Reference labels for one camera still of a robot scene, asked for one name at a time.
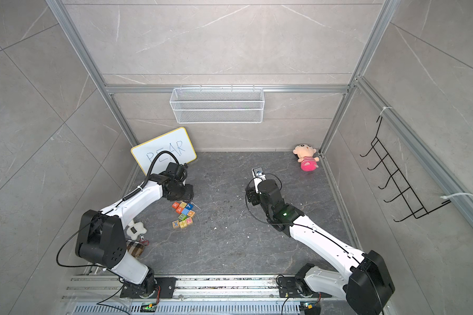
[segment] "doll head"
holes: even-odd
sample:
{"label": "doll head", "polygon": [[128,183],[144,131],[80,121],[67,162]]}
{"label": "doll head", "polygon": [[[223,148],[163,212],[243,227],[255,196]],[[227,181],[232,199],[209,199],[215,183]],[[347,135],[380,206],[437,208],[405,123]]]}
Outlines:
{"label": "doll head", "polygon": [[298,159],[301,159],[306,156],[310,156],[310,157],[314,156],[317,150],[312,148],[308,144],[300,144],[300,145],[297,145],[296,148],[292,152],[298,156]]}

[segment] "cable tie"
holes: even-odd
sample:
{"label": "cable tie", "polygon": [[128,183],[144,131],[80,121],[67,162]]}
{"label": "cable tie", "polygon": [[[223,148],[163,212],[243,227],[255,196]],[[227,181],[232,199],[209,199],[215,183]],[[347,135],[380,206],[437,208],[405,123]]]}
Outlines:
{"label": "cable tie", "polygon": [[382,116],[382,113],[384,112],[384,110],[386,110],[388,108],[392,108],[392,107],[386,107],[386,106],[382,107],[382,111],[380,112],[379,116]]}
{"label": "cable tie", "polygon": [[440,196],[440,198],[442,198],[442,199],[448,199],[448,198],[450,198],[450,197],[461,196],[461,195],[466,195],[466,196],[471,196],[471,197],[473,197],[473,194],[472,194],[472,193],[469,193],[469,192],[456,192],[456,193],[453,193],[452,195]]}

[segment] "white robotic arm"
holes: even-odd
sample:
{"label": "white robotic arm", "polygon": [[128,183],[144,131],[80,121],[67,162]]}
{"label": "white robotic arm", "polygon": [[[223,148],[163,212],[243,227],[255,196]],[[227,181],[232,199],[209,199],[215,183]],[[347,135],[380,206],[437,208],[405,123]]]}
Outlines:
{"label": "white robotic arm", "polygon": [[246,188],[246,202],[261,205],[268,224],[314,250],[338,271],[306,264],[295,276],[298,292],[327,293],[346,299],[358,314],[379,314],[394,293],[382,257],[374,251],[366,254],[343,243],[301,210],[285,203],[280,188],[274,180],[266,179],[261,167],[252,169],[252,175],[254,187]]}
{"label": "white robotic arm", "polygon": [[102,213],[107,213],[108,216],[118,216],[121,219],[122,228],[133,220],[134,217],[138,216],[145,208],[156,200],[163,197],[163,187],[155,181],[149,180],[144,188],[137,187],[139,192],[131,198],[122,201],[119,199],[112,205],[109,205],[101,210]]}
{"label": "white robotic arm", "polygon": [[77,237],[76,255],[121,276],[130,289],[130,297],[152,294],[155,280],[153,270],[127,252],[123,229],[148,205],[162,197],[189,202],[194,195],[193,186],[184,184],[186,165],[179,164],[176,159],[177,163],[170,163],[164,172],[151,174],[154,162],[144,182],[133,192],[100,211],[84,213]]}

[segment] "pink plush doll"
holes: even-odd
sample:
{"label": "pink plush doll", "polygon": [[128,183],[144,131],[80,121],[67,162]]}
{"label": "pink plush doll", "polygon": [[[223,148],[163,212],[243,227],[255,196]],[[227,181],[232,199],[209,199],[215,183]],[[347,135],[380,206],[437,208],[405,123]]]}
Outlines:
{"label": "pink plush doll", "polygon": [[301,163],[301,169],[303,169],[305,172],[313,171],[319,167],[317,165],[319,158],[313,157],[317,150],[308,144],[297,145],[292,152],[298,156],[298,162]]}

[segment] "metal hook rack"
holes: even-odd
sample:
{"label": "metal hook rack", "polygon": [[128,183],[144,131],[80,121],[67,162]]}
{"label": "metal hook rack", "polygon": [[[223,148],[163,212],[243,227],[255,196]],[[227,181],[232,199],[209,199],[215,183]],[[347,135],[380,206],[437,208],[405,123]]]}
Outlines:
{"label": "metal hook rack", "polygon": [[[378,158],[380,159],[380,161],[377,163],[377,165],[373,168],[369,168],[367,167],[368,170],[372,171],[374,169],[376,169],[380,164],[384,165],[387,173],[389,173],[389,178],[387,179],[387,182],[385,183],[384,187],[380,187],[378,186],[379,189],[383,190],[387,187],[387,185],[389,184],[389,182],[392,180],[392,182],[394,182],[394,185],[396,186],[397,190],[399,191],[399,194],[392,198],[391,200],[384,200],[385,203],[390,203],[390,202],[393,202],[394,200],[396,200],[399,196],[403,197],[403,200],[404,202],[407,204],[408,206],[408,209],[410,210],[410,214],[404,218],[402,218],[401,220],[396,220],[394,219],[394,222],[402,222],[404,220],[406,220],[407,218],[410,218],[411,216],[413,216],[414,218],[418,219],[418,218],[422,218],[423,216],[425,215],[428,215],[430,214],[431,212],[435,211],[435,210],[438,210],[440,209],[442,206],[444,205],[448,205],[450,203],[450,200],[446,200],[444,202],[441,203],[440,206],[434,208],[433,210],[427,210],[426,207],[422,204],[422,201],[420,200],[419,196],[417,196],[416,192],[414,191],[414,189],[412,188],[412,186],[410,185],[410,183],[408,182],[407,178],[404,176],[404,174],[401,172],[401,169],[397,166],[396,162],[394,161],[394,159],[392,158],[392,156],[389,154],[389,152],[387,151],[387,149],[385,148],[384,144],[380,141],[380,139],[378,138],[378,132],[380,130],[380,125],[382,124],[382,116],[379,116],[378,119],[377,119],[377,123],[378,123],[378,128],[377,128],[377,133],[375,134],[375,137],[373,138],[373,140],[371,141],[371,148],[370,150],[365,154],[365,155],[359,155],[361,157],[366,157],[368,154],[370,154],[371,151],[375,151],[375,153],[377,154]],[[375,149],[375,146],[377,144],[380,144],[380,146],[384,149],[385,151],[385,155],[382,157],[380,156],[380,154],[378,153],[378,151]],[[387,165],[385,164],[384,162],[384,159],[386,157],[389,157],[390,160],[392,161],[392,164],[394,164],[394,166],[396,167],[396,171],[394,171],[393,173],[391,173],[391,171],[389,170],[389,167],[387,167]],[[401,188],[399,188],[398,184],[396,183],[396,180],[394,179],[394,176],[399,173],[404,181],[407,183],[407,186],[402,190]],[[408,202],[408,200],[405,198],[404,196],[404,193],[406,191],[411,191],[413,193],[413,196],[415,196],[415,198],[419,201],[419,204],[420,204],[420,208],[418,210],[412,210],[411,206],[410,206],[410,203]],[[423,214],[417,214],[419,211],[422,211],[424,210],[425,213]]]}

